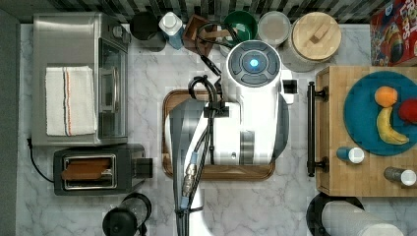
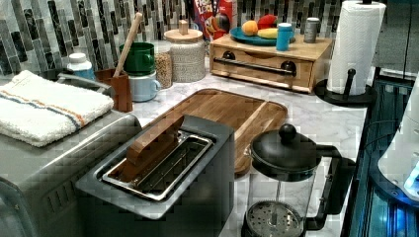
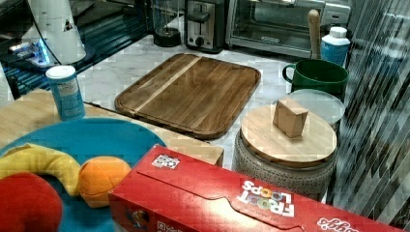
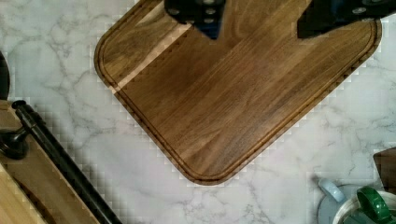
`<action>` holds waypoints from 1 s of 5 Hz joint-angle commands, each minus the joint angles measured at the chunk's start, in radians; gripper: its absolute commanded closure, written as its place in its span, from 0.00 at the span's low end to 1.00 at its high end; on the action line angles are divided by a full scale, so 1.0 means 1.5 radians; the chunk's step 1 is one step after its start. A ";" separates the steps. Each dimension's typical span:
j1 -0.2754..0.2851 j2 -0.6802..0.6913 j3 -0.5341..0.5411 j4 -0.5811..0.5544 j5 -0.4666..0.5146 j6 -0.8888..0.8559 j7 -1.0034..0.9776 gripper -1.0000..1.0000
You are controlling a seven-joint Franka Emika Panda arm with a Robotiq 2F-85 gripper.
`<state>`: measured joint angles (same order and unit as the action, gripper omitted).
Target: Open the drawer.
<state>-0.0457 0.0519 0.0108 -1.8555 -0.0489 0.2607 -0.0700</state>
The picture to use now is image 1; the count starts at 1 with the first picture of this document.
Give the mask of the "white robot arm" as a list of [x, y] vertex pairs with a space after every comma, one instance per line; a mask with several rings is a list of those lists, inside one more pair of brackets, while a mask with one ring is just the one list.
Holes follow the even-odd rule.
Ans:
[[173, 168], [177, 236], [211, 236], [200, 190], [208, 167], [269, 165], [284, 151], [289, 136], [291, 78], [282, 76], [277, 50], [247, 40], [228, 53], [223, 70], [212, 69], [188, 83], [189, 97], [164, 121], [164, 142]]

